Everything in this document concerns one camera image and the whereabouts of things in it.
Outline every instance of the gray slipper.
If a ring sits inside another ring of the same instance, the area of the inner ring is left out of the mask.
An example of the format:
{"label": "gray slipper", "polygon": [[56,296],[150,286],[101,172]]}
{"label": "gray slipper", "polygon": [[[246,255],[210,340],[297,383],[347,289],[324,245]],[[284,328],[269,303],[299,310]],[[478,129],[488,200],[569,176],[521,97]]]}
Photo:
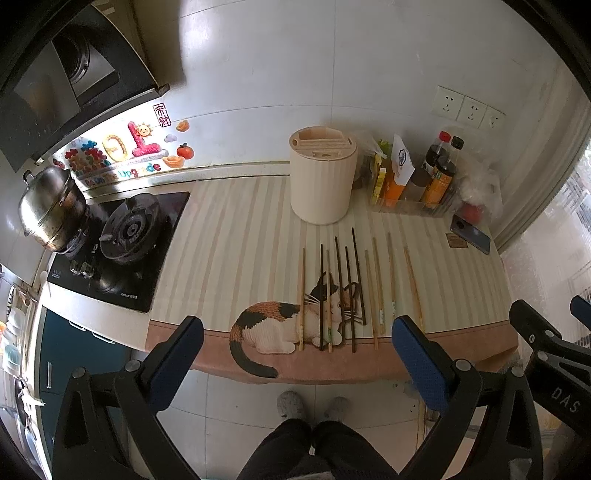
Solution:
{"label": "gray slipper", "polygon": [[344,397],[333,398],[324,412],[324,419],[344,423],[350,405],[351,402]]}
{"label": "gray slipper", "polygon": [[283,420],[307,420],[304,400],[294,391],[283,392],[277,397],[277,411]]}

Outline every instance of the wall socket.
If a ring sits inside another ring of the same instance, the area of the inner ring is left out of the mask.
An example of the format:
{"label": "wall socket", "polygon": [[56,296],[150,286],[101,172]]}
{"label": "wall socket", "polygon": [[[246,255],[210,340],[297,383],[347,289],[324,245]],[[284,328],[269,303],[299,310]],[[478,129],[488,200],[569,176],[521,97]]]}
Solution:
{"label": "wall socket", "polygon": [[486,107],[487,105],[474,98],[464,97],[457,121],[472,128],[478,128],[484,118]]}
{"label": "wall socket", "polygon": [[463,99],[464,96],[461,93],[438,86],[431,111],[435,115],[455,120],[462,107]]}
{"label": "wall socket", "polygon": [[480,124],[480,130],[491,130],[498,132],[503,128],[505,123],[505,114],[495,110],[490,105],[486,107],[484,118]]}

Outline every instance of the stove knob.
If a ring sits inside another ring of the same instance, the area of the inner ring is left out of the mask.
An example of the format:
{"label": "stove knob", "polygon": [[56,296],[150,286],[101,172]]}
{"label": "stove knob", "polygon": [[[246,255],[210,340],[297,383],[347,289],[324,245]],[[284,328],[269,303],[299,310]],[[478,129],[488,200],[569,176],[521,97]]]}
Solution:
{"label": "stove knob", "polygon": [[80,262],[77,262],[76,260],[72,260],[70,262],[70,271],[74,275],[80,275]]}
{"label": "stove knob", "polygon": [[88,263],[84,262],[80,268],[80,273],[82,273],[85,278],[92,278],[92,276],[95,274],[95,269],[92,268]]}

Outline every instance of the cabinet door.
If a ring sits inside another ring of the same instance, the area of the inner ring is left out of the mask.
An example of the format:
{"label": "cabinet door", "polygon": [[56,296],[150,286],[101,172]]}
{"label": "cabinet door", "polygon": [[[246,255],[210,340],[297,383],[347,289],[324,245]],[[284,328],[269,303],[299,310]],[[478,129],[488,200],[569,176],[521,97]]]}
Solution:
{"label": "cabinet door", "polygon": [[130,353],[125,345],[107,343],[48,310],[41,338],[40,387],[63,395],[76,367],[84,367],[91,374],[118,371]]}
{"label": "cabinet door", "polygon": [[41,392],[41,400],[45,402],[45,405],[41,407],[41,425],[49,460],[53,457],[53,440],[56,436],[57,418],[60,415],[63,399],[63,395]]}

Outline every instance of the beige knife holder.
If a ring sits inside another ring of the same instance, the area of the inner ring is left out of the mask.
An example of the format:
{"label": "beige knife holder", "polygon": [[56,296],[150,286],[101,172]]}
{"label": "beige knife holder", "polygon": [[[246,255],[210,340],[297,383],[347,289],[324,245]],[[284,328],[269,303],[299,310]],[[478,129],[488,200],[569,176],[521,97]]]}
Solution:
{"label": "beige knife holder", "polygon": [[357,144],[343,132],[308,127],[290,137],[291,208],[303,221],[334,223],[349,208]]}

